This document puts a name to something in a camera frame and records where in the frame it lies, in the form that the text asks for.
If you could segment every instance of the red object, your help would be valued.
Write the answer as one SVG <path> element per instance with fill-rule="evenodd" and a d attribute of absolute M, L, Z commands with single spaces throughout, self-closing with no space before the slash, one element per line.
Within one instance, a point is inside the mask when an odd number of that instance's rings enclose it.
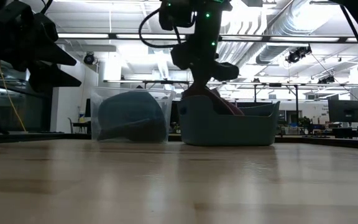
<path fill-rule="evenodd" d="M 208 87 L 198 88 L 194 85 L 190 86 L 189 89 L 183 92 L 182 99 L 189 96 L 207 96 L 213 104 L 213 108 L 217 114 L 221 115 L 239 115 L 243 116 L 242 111 L 228 102 L 227 100 L 221 98 L 220 96 L 213 93 Z"/>

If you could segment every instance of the yellow cable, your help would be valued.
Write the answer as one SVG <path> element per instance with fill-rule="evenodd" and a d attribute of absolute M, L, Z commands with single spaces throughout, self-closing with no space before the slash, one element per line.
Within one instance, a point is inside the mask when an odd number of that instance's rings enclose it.
<path fill-rule="evenodd" d="M 6 93 L 7 93 L 7 97 L 9 98 L 9 101 L 11 102 L 12 108 L 13 108 L 13 110 L 15 111 L 15 114 L 16 114 L 16 116 L 17 116 L 17 119 L 19 119 L 20 124 L 22 125 L 22 128 L 23 128 L 23 131 L 27 132 L 27 131 L 25 130 L 25 127 L 24 127 L 24 124 L 23 124 L 23 122 L 22 122 L 22 119 L 20 118 L 19 114 L 18 114 L 17 111 L 16 111 L 15 105 L 13 105 L 13 102 L 12 102 L 11 96 L 10 96 L 10 94 L 9 94 L 9 91 L 7 90 L 6 83 L 5 83 L 5 78 L 4 78 L 4 74 L 3 74 L 2 70 L 1 70 L 1 66 L 0 66 L 0 75 L 1 75 L 1 78 L 2 78 L 2 82 L 4 83 L 4 87 L 5 87 L 5 90 L 6 90 Z"/>

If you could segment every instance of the wooden table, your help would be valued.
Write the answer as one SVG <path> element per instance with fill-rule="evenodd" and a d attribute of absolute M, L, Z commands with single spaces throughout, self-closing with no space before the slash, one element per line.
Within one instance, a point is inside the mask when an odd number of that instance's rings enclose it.
<path fill-rule="evenodd" d="M 358 150 L 0 144 L 3 223 L 358 223 Z"/>

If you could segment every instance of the camera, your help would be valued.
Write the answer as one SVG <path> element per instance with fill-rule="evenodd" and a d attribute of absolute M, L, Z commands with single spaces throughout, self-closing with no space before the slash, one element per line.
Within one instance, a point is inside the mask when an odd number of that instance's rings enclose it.
<path fill-rule="evenodd" d="M 84 63 L 87 65 L 94 65 L 98 60 L 94 56 L 94 52 L 87 52 L 84 57 Z"/>

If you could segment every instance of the clear plastic bin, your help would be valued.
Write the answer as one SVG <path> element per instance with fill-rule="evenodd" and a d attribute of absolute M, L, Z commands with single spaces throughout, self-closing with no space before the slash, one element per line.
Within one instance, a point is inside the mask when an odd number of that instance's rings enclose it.
<path fill-rule="evenodd" d="M 167 142 L 174 91 L 100 88 L 91 92 L 92 139 Z"/>

